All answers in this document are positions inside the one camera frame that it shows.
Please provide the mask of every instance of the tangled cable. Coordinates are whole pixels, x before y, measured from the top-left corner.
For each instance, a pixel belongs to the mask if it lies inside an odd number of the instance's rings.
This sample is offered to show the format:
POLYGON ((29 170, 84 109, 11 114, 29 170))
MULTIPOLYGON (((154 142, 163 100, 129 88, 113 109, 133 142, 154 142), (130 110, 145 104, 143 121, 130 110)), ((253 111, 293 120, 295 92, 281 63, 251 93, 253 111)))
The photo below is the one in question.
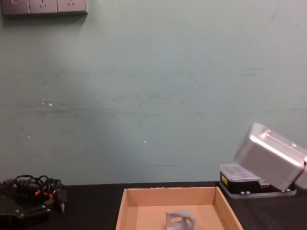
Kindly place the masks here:
POLYGON ((19 175, 14 179, 14 183, 17 186, 18 192, 26 194, 31 191, 34 192, 35 195, 36 193, 42 193, 47 196, 51 196, 54 190, 61 188, 62 186, 61 180, 49 178, 45 175, 40 177, 19 175))

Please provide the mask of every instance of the cardboard box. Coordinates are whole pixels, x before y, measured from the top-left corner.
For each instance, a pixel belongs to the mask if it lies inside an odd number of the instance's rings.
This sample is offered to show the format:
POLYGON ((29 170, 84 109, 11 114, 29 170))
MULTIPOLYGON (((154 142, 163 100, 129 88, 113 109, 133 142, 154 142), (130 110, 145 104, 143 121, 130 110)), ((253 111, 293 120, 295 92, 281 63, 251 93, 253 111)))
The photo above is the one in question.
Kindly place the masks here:
POLYGON ((166 230, 177 209, 196 217, 196 230, 243 230, 218 187, 125 189, 116 230, 166 230))

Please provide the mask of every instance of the wall outlet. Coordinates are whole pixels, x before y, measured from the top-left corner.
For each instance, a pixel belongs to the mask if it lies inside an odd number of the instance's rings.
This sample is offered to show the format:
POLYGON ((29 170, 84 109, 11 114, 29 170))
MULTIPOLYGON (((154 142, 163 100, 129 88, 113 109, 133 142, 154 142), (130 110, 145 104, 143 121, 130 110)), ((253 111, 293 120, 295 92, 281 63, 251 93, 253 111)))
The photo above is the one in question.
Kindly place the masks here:
POLYGON ((30 14, 57 13, 57 0, 29 0, 30 14))
POLYGON ((58 12, 84 12, 86 13, 85 0, 57 0, 58 12))
POLYGON ((1 0, 3 15, 30 14, 28 0, 1 0))

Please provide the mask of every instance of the yellow label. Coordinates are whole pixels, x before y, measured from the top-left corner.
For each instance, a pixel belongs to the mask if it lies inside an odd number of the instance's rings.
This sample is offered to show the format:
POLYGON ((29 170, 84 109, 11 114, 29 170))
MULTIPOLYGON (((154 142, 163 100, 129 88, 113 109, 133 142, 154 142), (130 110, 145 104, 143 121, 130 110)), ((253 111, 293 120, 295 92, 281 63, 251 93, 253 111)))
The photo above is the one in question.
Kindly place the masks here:
POLYGON ((222 181, 225 183, 225 185, 228 185, 228 180, 223 175, 222 175, 222 181))

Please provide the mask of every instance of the plastic container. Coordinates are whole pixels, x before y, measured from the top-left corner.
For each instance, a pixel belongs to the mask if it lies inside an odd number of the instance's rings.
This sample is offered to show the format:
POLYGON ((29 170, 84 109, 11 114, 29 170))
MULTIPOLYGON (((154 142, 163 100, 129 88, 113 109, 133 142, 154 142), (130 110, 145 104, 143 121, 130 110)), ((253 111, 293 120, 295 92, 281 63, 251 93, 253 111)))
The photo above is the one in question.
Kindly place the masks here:
POLYGON ((221 165, 220 185, 233 199, 293 196, 296 194, 294 184, 285 191, 281 191, 238 164, 221 165))

